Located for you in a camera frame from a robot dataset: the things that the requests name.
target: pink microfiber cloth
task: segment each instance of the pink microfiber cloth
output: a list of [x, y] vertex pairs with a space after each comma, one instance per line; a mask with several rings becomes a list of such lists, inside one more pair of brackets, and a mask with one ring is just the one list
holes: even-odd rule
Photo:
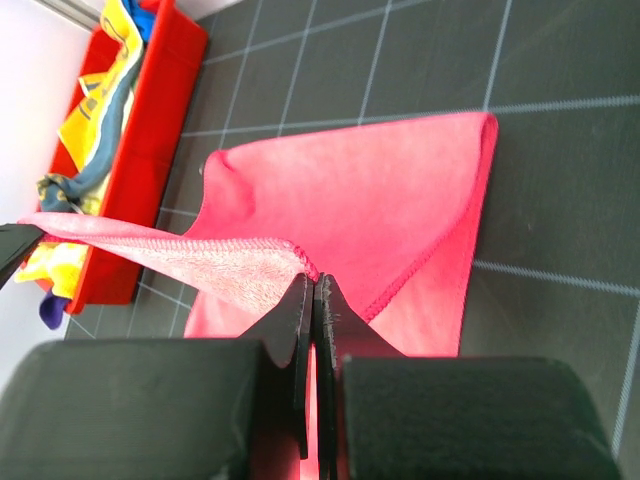
[[[323, 271], [401, 352], [451, 356], [497, 131], [493, 116], [465, 113], [214, 152], [183, 236], [73, 214], [25, 222], [198, 288], [187, 337], [236, 336], [297, 273]], [[303, 478], [317, 478], [312, 445], [310, 456]]]

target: yellow cloth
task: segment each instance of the yellow cloth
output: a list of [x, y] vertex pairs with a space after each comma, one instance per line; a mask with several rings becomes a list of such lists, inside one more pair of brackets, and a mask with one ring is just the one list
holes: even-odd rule
[[82, 93], [89, 95], [89, 92], [97, 87], [103, 82], [104, 77], [107, 76], [106, 72], [103, 73], [88, 73], [87, 75], [83, 75], [78, 78], [78, 83], [80, 84], [80, 88], [82, 89]]
[[[85, 98], [71, 112], [58, 135], [67, 148], [78, 171], [91, 161], [99, 143], [102, 118], [111, 102], [115, 86], [143, 53], [143, 42], [132, 18], [121, 0], [107, 0], [100, 26], [122, 44], [116, 60], [106, 73], [92, 73], [78, 79]], [[129, 117], [133, 93], [125, 104], [122, 128]], [[110, 175], [96, 187], [82, 204], [85, 213], [98, 215]], [[89, 247], [72, 243], [41, 243], [31, 254], [26, 266], [18, 271], [16, 282], [45, 279], [53, 283], [53, 294], [73, 298]]]
[[[100, 26], [107, 35], [120, 42], [122, 47], [107, 73], [82, 77], [80, 83], [87, 90], [86, 96], [58, 130], [60, 141], [67, 148], [78, 171], [82, 170], [95, 153], [100, 135], [99, 126], [115, 86], [140, 58], [144, 46], [133, 19], [121, 0], [107, 0], [100, 17]], [[96, 79], [101, 79], [100, 86], [88, 90], [86, 85]]]
[[16, 282], [49, 280], [54, 295], [73, 298], [88, 249], [73, 243], [41, 243], [27, 265], [16, 273]]

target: gray grid mat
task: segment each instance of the gray grid mat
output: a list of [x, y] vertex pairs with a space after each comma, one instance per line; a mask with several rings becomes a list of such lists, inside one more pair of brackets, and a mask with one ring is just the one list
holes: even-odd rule
[[[486, 110], [501, 133], [465, 355], [569, 363], [640, 476], [639, 16], [630, 0], [243, 0], [212, 38], [158, 228], [184, 232], [208, 153], [278, 135]], [[146, 271], [68, 338], [181, 336], [195, 291]]]

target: blue cloth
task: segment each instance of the blue cloth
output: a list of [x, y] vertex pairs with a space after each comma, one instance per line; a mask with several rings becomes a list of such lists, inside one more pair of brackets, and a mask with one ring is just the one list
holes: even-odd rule
[[49, 174], [38, 182], [40, 208], [43, 212], [73, 213], [83, 196], [97, 187], [111, 171], [113, 157], [122, 134], [124, 104], [138, 76], [142, 58], [125, 74], [116, 86], [111, 102], [100, 125], [100, 140], [93, 159], [73, 178]]
[[142, 40], [148, 43], [153, 31], [153, 24], [156, 21], [156, 15], [141, 8], [136, 0], [122, 0], [122, 4], [133, 19], [133, 23], [138, 27]]
[[62, 324], [64, 309], [71, 300], [57, 297], [49, 290], [40, 303], [40, 318], [50, 330], [55, 330]]

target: red storage tray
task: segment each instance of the red storage tray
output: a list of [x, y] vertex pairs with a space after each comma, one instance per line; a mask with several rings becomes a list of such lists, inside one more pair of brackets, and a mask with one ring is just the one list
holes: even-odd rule
[[[151, 39], [146, 48], [131, 113], [113, 161], [111, 180], [100, 215], [153, 226], [171, 169], [182, 124], [207, 44], [207, 32], [181, 13], [174, 0], [160, 0]], [[120, 45], [100, 28], [89, 41], [80, 75], [106, 72]], [[79, 85], [69, 106], [83, 98]], [[77, 169], [58, 142], [49, 169], [74, 176]], [[85, 305], [123, 305], [131, 302], [140, 265], [89, 247], [74, 299], [67, 313]], [[38, 282], [48, 290], [49, 282]]]

